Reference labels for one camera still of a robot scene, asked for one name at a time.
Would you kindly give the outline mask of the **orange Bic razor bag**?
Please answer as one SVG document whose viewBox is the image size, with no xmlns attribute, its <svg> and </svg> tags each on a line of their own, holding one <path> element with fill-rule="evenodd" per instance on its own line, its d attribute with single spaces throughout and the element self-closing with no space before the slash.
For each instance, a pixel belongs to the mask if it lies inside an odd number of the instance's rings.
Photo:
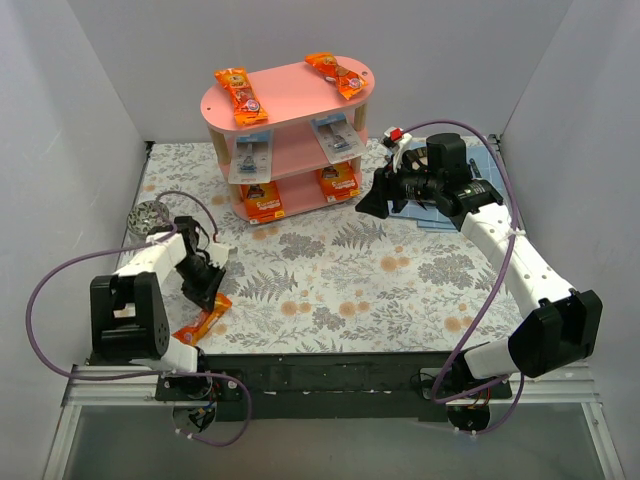
<svg viewBox="0 0 640 480">
<path fill-rule="evenodd" d="M 238 126 L 250 126 L 268 120 L 268 113 L 257 98 L 244 67 L 217 70 L 214 76 L 229 94 Z"/>
<path fill-rule="evenodd" d="M 202 310 L 194 322 L 175 331 L 172 337 L 186 345 L 197 346 L 231 307 L 231 300 L 218 293 L 211 311 Z"/>
<path fill-rule="evenodd" d="M 305 62 L 320 73 L 326 81 L 332 83 L 346 100 L 358 95 L 368 86 L 363 76 L 340 65 L 330 52 L 307 55 Z"/>
</svg>

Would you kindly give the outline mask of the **large orange Gillette Fusion5 box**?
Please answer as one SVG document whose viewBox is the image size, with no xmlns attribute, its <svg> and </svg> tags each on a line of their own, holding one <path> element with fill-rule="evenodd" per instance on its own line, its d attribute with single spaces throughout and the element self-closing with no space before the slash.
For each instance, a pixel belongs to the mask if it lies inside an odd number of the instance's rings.
<svg viewBox="0 0 640 480">
<path fill-rule="evenodd" d="M 359 181 L 349 162 L 319 169 L 316 178 L 328 203 L 345 201 L 360 194 Z"/>
</svg>

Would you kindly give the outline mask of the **clear blister razor pack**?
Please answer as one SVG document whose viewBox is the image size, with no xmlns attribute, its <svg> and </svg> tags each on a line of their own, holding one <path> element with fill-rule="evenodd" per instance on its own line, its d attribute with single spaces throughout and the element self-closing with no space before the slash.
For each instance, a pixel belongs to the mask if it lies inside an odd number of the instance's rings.
<svg viewBox="0 0 640 480">
<path fill-rule="evenodd" d="M 343 113 L 312 119 L 311 128 L 330 164 L 354 160 L 366 153 L 366 145 Z"/>
</svg>

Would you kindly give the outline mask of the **small orange Gillette Fusion box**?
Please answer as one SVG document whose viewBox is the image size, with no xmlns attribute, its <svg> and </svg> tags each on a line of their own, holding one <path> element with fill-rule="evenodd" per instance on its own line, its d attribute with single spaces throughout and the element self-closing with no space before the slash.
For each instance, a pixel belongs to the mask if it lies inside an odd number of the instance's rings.
<svg viewBox="0 0 640 480">
<path fill-rule="evenodd" d="M 243 202 L 252 225 L 269 223 L 285 217 L 277 183 L 242 185 Z"/>
</svg>

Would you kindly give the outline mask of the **blue card razor pack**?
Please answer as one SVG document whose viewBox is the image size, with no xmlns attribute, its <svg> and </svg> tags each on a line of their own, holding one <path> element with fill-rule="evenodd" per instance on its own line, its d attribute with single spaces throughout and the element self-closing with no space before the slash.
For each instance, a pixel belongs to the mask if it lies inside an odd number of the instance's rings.
<svg viewBox="0 0 640 480">
<path fill-rule="evenodd" d="M 270 131 L 236 137 L 228 182 L 234 185 L 269 183 L 272 179 L 272 151 Z"/>
</svg>

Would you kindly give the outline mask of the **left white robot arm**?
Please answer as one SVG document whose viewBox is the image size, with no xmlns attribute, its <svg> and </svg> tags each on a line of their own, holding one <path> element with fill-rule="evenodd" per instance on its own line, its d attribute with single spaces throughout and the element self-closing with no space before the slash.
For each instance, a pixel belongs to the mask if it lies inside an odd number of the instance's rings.
<svg viewBox="0 0 640 480">
<path fill-rule="evenodd" d="M 198 247 L 199 224 L 181 216 L 173 226 L 153 228 L 147 246 L 111 275 L 90 285 L 92 353 L 111 364 L 136 364 L 181 372 L 178 387 L 193 400 L 213 386 L 211 373 L 198 366 L 196 347 L 173 337 L 161 286 L 170 273 L 182 278 L 187 300 L 212 311 L 233 248 L 212 242 Z"/>
</svg>

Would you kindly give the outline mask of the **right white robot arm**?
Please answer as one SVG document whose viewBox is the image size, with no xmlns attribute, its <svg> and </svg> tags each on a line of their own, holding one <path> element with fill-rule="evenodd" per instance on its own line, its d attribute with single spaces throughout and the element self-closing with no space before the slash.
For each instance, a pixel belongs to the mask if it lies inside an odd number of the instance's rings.
<svg viewBox="0 0 640 480">
<path fill-rule="evenodd" d="M 522 317 L 506 339 L 457 346 L 432 388 L 449 381 L 456 398 L 471 398 L 511 374 L 537 378 L 589 357 L 602 315 L 600 298 L 592 290 L 576 290 L 543 259 L 516 226 L 514 201 L 474 177 L 464 140 L 456 133 L 436 134 L 415 149 L 410 134 L 391 128 L 383 143 L 391 157 L 375 170 L 357 211 L 385 219 L 410 201 L 433 204 L 497 269 L 497 284 L 507 287 Z"/>
</svg>

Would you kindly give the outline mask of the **pink three-tier shelf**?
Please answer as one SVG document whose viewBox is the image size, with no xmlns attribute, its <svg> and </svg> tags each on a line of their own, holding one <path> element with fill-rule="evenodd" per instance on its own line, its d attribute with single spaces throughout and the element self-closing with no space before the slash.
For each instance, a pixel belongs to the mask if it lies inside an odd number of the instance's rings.
<svg viewBox="0 0 640 480">
<path fill-rule="evenodd" d="M 328 205 L 315 172 L 329 162 L 312 132 L 311 121 L 344 113 L 362 141 L 368 139 L 367 103 L 374 91 L 372 71 L 358 60 L 339 56 L 338 63 L 364 76 L 368 85 L 350 100 L 323 80 L 306 62 L 298 62 L 248 75 L 268 121 L 241 127 L 233 117 L 229 94 L 216 83 L 201 99 L 200 110 L 208 127 L 225 180 L 229 179 L 234 142 L 238 136 L 272 134 L 272 180 L 276 183 L 287 217 Z"/>
</svg>

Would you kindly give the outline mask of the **blue checked placemat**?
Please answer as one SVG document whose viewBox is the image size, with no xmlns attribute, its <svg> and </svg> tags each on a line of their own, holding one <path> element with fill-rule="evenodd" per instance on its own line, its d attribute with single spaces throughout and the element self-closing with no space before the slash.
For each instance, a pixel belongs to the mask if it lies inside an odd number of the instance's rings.
<svg viewBox="0 0 640 480">
<path fill-rule="evenodd" d="M 496 162 L 487 148 L 480 140 L 471 136 L 463 136 L 462 139 L 466 143 L 467 164 L 469 165 L 469 160 L 474 158 L 482 175 L 482 178 L 474 177 L 470 168 L 472 178 L 474 180 L 488 181 L 503 198 L 506 198 L 507 194 L 503 179 Z M 391 217 L 416 220 L 417 226 L 427 231 L 446 232 L 455 230 L 455 226 L 450 219 L 442 215 L 434 205 L 426 202 L 423 202 L 423 206 L 420 206 L 415 201 L 409 201 L 400 214 L 391 213 L 390 208 L 389 213 Z"/>
</svg>

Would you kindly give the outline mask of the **floral tablecloth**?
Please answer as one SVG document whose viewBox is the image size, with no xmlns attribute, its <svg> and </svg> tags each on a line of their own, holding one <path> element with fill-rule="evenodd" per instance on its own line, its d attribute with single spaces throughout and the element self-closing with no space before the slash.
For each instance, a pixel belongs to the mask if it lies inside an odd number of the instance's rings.
<svg viewBox="0 0 640 480">
<path fill-rule="evenodd" d="M 232 303 L 200 340 L 210 354 L 449 351 L 502 339 L 520 324 L 507 290 L 461 234 L 350 202 L 252 226 L 232 209 L 213 147 L 157 144 L 138 197 L 161 197 L 235 248 L 221 291 Z"/>
</svg>

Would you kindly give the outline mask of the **black handled knife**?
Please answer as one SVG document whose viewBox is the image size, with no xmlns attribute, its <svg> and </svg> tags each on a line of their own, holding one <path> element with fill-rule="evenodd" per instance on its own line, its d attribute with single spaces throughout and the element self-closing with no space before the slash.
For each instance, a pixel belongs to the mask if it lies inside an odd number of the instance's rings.
<svg viewBox="0 0 640 480">
<path fill-rule="evenodd" d="M 478 168 L 478 165 L 477 165 L 477 163 L 476 163 L 474 158 L 471 158 L 469 160 L 469 165 L 470 165 L 471 170 L 473 171 L 474 177 L 482 178 L 481 172 L 480 172 L 480 170 Z"/>
</svg>

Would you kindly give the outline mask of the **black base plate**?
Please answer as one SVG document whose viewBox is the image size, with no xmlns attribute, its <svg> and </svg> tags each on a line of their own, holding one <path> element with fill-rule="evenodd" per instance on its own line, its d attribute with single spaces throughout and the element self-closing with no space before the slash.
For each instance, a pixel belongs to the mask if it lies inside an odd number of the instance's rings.
<svg viewBox="0 0 640 480">
<path fill-rule="evenodd" d="M 443 421 L 426 399 L 444 352 L 204 355 L 216 379 L 156 383 L 155 399 L 214 401 L 220 422 L 266 419 L 417 418 Z"/>
</svg>

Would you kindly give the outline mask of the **aluminium frame rail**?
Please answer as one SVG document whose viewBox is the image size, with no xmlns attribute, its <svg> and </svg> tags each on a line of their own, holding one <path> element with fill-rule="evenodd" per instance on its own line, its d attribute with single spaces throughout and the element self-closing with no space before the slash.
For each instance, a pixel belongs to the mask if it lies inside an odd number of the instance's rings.
<svg viewBox="0 0 640 480">
<path fill-rule="evenodd" d="M 157 399 L 156 393 L 166 388 L 157 376 L 137 367 L 91 367 L 77 369 L 80 374 L 93 375 L 89 381 L 69 381 L 62 400 L 62 413 L 46 464 L 46 479 L 61 479 L 71 451 L 81 408 L 83 406 L 171 406 L 194 408 L 202 400 L 188 397 Z M 134 378 L 123 379 L 123 374 Z M 98 381 L 98 376 L 116 375 L 115 381 Z M 550 404 L 581 407 L 588 432 L 606 479 L 623 479 L 622 465 L 617 455 L 603 413 L 602 396 L 597 391 L 589 365 L 580 361 L 537 379 L 526 379 L 521 393 L 521 406 Z"/>
</svg>

